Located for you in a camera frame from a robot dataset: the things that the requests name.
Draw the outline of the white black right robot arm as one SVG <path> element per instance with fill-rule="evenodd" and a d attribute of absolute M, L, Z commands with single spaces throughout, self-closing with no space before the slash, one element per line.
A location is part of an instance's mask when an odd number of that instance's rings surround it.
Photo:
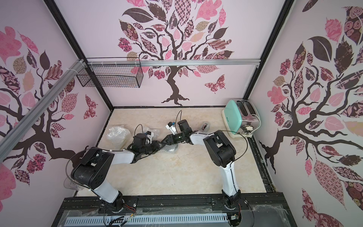
<path fill-rule="evenodd" d="M 169 122 L 165 127 L 171 134 L 162 140 L 163 144 L 174 145 L 185 142 L 191 145 L 204 145 L 212 162 L 221 168 L 224 196 L 230 199 L 240 193 L 234 176 L 236 149 L 223 131 L 217 130 L 213 133 L 194 131 L 186 120 L 178 123 Z"/>

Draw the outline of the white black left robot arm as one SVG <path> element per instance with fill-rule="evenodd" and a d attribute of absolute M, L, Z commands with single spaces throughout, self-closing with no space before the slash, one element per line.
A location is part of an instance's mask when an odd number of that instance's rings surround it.
<path fill-rule="evenodd" d="M 152 141 L 147 135 L 139 133 L 134 137 L 133 143 L 123 150 L 92 147 L 73 168 L 71 179 L 90 189 L 101 200 L 109 204 L 115 203 L 122 197 L 122 193 L 113 188 L 106 179 L 110 167 L 117 164 L 134 164 L 144 157 L 157 153 L 164 146 L 164 143 Z"/>

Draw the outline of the grey tape dispenser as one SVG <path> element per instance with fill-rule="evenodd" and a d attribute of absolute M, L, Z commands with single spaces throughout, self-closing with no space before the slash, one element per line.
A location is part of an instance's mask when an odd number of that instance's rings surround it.
<path fill-rule="evenodd" d="M 200 131 L 207 133 L 209 132 L 209 130 L 210 130 L 210 123 L 204 122 L 200 128 Z"/>

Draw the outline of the mint green toaster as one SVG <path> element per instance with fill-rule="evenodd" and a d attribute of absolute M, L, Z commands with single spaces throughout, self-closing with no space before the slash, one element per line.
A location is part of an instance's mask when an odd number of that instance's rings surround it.
<path fill-rule="evenodd" d="M 260 116 L 254 105 L 244 99 L 231 99 L 222 110 L 222 117 L 230 137 L 251 138 L 260 128 Z"/>

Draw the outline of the clear plastic cup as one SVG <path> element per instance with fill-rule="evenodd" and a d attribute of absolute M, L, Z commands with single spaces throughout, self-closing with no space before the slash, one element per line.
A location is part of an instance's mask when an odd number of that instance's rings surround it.
<path fill-rule="evenodd" d="M 80 191 L 83 189 L 82 186 L 72 182 L 71 180 L 69 180 L 68 178 L 66 178 L 63 182 L 63 186 L 66 188 L 66 189 L 70 189 L 70 190 L 74 190 L 74 191 Z"/>

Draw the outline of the aluminium frame bar back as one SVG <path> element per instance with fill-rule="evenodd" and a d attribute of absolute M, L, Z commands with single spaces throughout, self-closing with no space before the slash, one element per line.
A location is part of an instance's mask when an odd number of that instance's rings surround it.
<path fill-rule="evenodd" d="M 259 65 L 260 59 L 222 59 L 222 60 L 160 60 L 141 61 L 141 67 L 151 66 L 200 66 L 200 65 Z"/>

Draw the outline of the aluminium frame bar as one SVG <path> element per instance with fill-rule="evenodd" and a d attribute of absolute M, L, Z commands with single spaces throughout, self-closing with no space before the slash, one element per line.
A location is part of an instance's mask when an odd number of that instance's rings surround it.
<path fill-rule="evenodd" d="M 222 60 L 160 60 L 141 61 L 141 67 L 151 66 L 200 66 L 200 65 L 259 65 L 260 59 L 222 59 Z"/>
<path fill-rule="evenodd" d="M 75 61 L 74 64 L 66 70 L 64 75 L 54 84 L 54 86 L 20 120 L 15 129 L 11 130 L 5 138 L 1 140 L 1 162 L 4 161 L 4 159 L 47 110 L 48 106 L 57 98 L 67 84 L 84 68 L 84 60 L 79 59 Z"/>

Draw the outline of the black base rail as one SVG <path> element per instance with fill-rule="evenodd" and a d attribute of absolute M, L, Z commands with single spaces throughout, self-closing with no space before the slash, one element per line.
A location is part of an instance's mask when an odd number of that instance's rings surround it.
<path fill-rule="evenodd" d="M 124 196 L 116 204 L 97 197 L 64 199 L 54 227 L 64 227 L 67 217 L 209 214 L 227 215 L 229 225 L 167 225 L 162 227 L 294 227 L 295 219 L 282 193 Z"/>

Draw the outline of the aluminium frame bar left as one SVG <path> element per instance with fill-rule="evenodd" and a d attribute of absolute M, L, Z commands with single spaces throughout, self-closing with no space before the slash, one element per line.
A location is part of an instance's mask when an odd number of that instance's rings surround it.
<path fill-rule="evenodd" d="M 79 59 L 75 61 L 74 64 L 66 70 L 64 75 L 54 84 L 54 86 L 20 120 L 15 129 L 11 130 L 5 138 L 1 140 L 1 162 L 4 161 L 4 159 L 47 110 L 48 106 L 57 98 L 67 84 L 84 68 L 84 60 Z"/>

